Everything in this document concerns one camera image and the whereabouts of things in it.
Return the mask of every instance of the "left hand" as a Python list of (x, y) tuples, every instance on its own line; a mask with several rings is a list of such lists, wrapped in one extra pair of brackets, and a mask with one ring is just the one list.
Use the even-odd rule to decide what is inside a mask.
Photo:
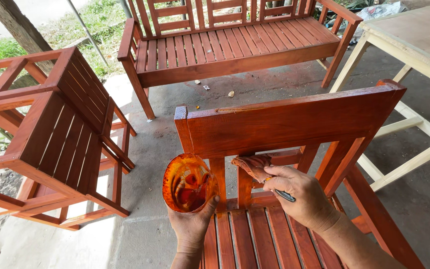
[(180, 213), (167, 206), (169, 220), (177, 236), (178, 253), (196, 253), (203, 247), (210, 218), (220, 201), (220, 196), (210, 198), (197, 213)]

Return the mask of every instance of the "armrest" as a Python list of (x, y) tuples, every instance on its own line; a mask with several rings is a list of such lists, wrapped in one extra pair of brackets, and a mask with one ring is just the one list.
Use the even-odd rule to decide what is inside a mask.
[(133, 18), (126, 20), (122, 39), (120, 40), (119, 52), (117, 53), (117, 60), (119, 60), (119, 62), (125, 61), (128, 58), (132, 42), (134, 42), (135, 27), (135, 20)]
[(359, 24), (360, 22), (363, 21), (359, 16), (352, 13), (348, 9), (344, 8), (340, 4), (333, 2), (332, 0), (316, 0), (316, 1), (320, 4), (323, 4), (323, 6), (326, 6), (328, 9), (334, 11), (334, 13), (336, 13), (338, 16), (341, 16), (349, 23)]

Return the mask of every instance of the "bench backrest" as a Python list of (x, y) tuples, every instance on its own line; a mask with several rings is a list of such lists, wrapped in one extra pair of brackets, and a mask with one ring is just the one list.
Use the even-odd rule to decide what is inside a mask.
[[(150, 40), (158, 37), (174, 36), (180, 32), (206, 31), (207, 29), (219, 30), (234, 25), (253, 25), (264, 21), (280, 21), (307, 17), (314, 11), (315, 0), (293, 0), (289, 6), (266, 8), (266, 0), (261, 0), (260, 10), (257, 10), (256, 0), (207, 0), (204, 7), (202, 0), (195, 0), (195, 9), (189, 0), (185, 5), (169, 8), (156, 8), (155, 4), (169, 2), (167, 0), (146, 0), (149, 7), (149, 14), (152, 18), (153, 29), (147, 16), (143, 0), (129, 0), (132, 15), (137, 22), (137, 31), (142, 40)], [(248, 1), (250, 1), (250, 12), (247, 13)], [(240, 12), (216, 15), (215, 10), (241, 7)], [(194, 21), (194, 10), (197, 14), (197, 26)], [(185, 20), (159, 22), (159, 18), (186, 14)]]
[[(284, 156), (284, 159), (295, 161), (298, 169), (307, 173), (320, 144), (331, 142), (315, 175), (326, 195), (331, 196), (405, 90), (386, 79), (380, 80), (376, 87), (336, 94), (190, 113), (186, 107), (178, 107), (175, 124), (183, 151), (209, 159), (210, 169), (218, 179), (223, 179), (219, 179), (221, 186), (224, 186), (225, 156), (251, 156), (256, 152), (301, 146), (301, 157)], [(237, 176), (238, 208), (247, 208), (256, 184), (242, 169)]]

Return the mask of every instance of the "tree trunk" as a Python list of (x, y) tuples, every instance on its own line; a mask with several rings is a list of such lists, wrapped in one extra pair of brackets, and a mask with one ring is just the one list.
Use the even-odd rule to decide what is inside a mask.
[[(36, 27), (21, 13), (13, 0), (0, 0), (0, 21), (27, 53), (52, 50)], [(54, 66), (50, 61), (40, 62), (38, 65), (47, 74)]]

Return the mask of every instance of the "wooden armchair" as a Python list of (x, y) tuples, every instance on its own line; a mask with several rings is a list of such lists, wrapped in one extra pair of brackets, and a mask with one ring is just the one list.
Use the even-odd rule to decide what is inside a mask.
[[(202, 0), (196, 0), (197, 27), (189, 1), (185, 6), (156, 9), (154, 3), (168, 1), (148, 0), (152, 32), (143, 0), (136, 0), (142, 24), (133, 1), (128, 2), (134, 19), (126, 22), (117, 58), (149, 119), (155, 118), (148, 100), (153, 86), (320, 59), (327, 70), (322, 82), (326, 88), (362, 21), (332, 0), (294, 0), (276, 8), (266, 8), (262, 0), (259, 15), (256, 0), (251, 0), (249, 14), (248, 0), (208, 0), (206, 24)], [(323, 4), (318, 21), (312, 17), (316, 2)], [(241, 7), (241, 12), (214, 15), (214, 10), (231, 7)], [(338, 15), (331, 31), (324, 26), (329, 10)], [(159, 23), (160, 17), (180, 14), (188, 19)], [(336, 33), (342, 19), (348, 26), (340, 39)], [(332, 56), (331, 63), (326, 61)]]
[(279, 268), (278, 264), (284, 269), (346, 268), (319, 235), (284, 214), (271, 192), (252, 193), (262, 185), (253, 183), (242, 168), (237, 168), (238, 197), (226, 198), (225, 156), (299, 146), (270, 154), (274, 164), (294, 164), (307, 173), (320, 144), (327, 142), (331, 144), (315, 177), (331, 204), (343, 211), (334, 192), (344, 182), (361, 211), (353, 219), (357, 227), (373, 233), (380, 247), (406, 267), (424, 268), (355, 167), (405, 90), (386, 79), (376, 87), (335, 94), (191, 113), (178, 107), (175, 124), (183, 151), (209, 160), (221, 191), (205, 237), (201, 268), (218, 268), (219, 260), (224, 269), (235, 268), (236, 263), (242, 269), (257, 264), (262, 269)]

